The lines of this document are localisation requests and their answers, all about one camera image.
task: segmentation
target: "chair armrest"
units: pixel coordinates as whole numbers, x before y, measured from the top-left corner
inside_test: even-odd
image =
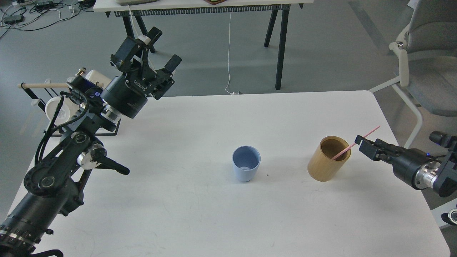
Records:
[[[409,24],[400,32],[397,37],[397,41],[389,44],[389,49],[392,50],[399,59],[399,77],[401,87],[409,85],[408,53],[404,49],[408,44],[405,40],[408,30]]]

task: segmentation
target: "wooden cup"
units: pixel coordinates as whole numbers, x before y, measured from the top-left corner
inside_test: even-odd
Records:
[[[308,163],[308,173],[317,181],[325,182],[332,179],[349,159],[351,150],[347,150],[336,160],[332,158],[348,146],[348,143],[339,137],[328,136],[322,139]]]

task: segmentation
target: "light blue cup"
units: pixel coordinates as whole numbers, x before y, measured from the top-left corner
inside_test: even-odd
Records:
[[[260,154],[252,146],[240,146],[233,152],[232,164],[235,177],[242,182],[248,182],[254,178],[259,168]]]

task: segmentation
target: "pink straw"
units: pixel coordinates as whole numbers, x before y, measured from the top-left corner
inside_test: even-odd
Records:
[[[369,136],[371,133],[375,132],[376,129],[380,128],[381,125],[375,127],[372,131],[368,132],[368,134],[364,135],[363,138]],[[351,144],[350,146],[344,148],[341,152],[339,152],[337,155],[335,155],[335,157],[332,158],[332,160],[336,160],[336,158],[340,157],[343,153],[347,152],[349,149],[351,149],[354,145],[356,145],[355,143]]]

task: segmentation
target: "gray chair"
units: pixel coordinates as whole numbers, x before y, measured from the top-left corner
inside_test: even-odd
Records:
[[[457,49],[457,0],[420,0],[410,24],[389,48],[399,58],[398,76],[370,92],[392,86],[416,115],[417,124],[404,145],[409,148],[423,123],[414,99],[432,114],[457,116],[457,58],[438,56],[408,61],[408,54],[414,52]]]

